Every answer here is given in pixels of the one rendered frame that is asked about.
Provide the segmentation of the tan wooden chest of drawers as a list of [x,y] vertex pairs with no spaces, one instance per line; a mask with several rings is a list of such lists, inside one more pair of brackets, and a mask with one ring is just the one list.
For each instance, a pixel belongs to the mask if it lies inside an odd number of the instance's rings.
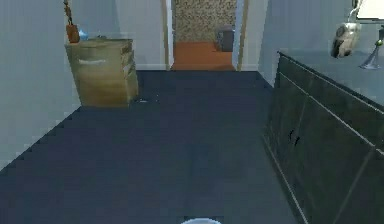
[[92,38],[65,49],[82,106],[128,107],[138,97],[132,39]]

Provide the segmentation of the white framed picture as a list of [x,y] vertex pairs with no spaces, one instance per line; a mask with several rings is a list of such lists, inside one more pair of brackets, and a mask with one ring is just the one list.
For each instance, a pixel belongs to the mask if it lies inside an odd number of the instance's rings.
[[384,0],[361,0],[357,18],[360,20],[384,20]]

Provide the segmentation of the white round object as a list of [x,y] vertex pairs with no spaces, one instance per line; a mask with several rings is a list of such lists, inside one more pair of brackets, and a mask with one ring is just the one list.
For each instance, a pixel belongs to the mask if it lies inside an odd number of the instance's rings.
[[211,218],[192,218],[182,222],[181,224],[222,224],[222,223]]

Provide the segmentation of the orange plant pot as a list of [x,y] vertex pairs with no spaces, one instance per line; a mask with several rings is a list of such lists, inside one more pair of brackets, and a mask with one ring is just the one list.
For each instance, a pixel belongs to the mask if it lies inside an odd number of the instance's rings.
[[63,0],[63,4],[64,4],[64,12],[67,16],[67,22],[68,22],[68,24],[66,25],[68,41],[70,43],[78,43],[80,41],[78,27],[73,23],[72,12],[71,12],[71,8],[69,6],[68,0]]

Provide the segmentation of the dark green sideboard cabinet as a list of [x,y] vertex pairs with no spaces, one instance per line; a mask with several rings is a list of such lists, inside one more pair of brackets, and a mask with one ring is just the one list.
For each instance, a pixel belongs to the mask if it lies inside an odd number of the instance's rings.
[[384,59],[279,51],[265,151],[297,224],[384,224]]

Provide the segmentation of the grey bin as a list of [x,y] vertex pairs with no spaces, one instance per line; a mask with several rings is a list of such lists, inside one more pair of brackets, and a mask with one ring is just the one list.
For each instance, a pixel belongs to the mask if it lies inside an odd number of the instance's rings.
[[222,26],[217,30],[217,44],[221,51],[232,52],[234,40],[234,28]]

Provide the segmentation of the grey speckled round ornament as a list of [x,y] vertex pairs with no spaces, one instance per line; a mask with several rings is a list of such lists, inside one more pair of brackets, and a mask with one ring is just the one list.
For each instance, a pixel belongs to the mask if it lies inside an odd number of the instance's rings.
[[349,56],[359,39],[362,25],[359,23],[342,23],[336,30],[333,39],[331,56],[342,58]]

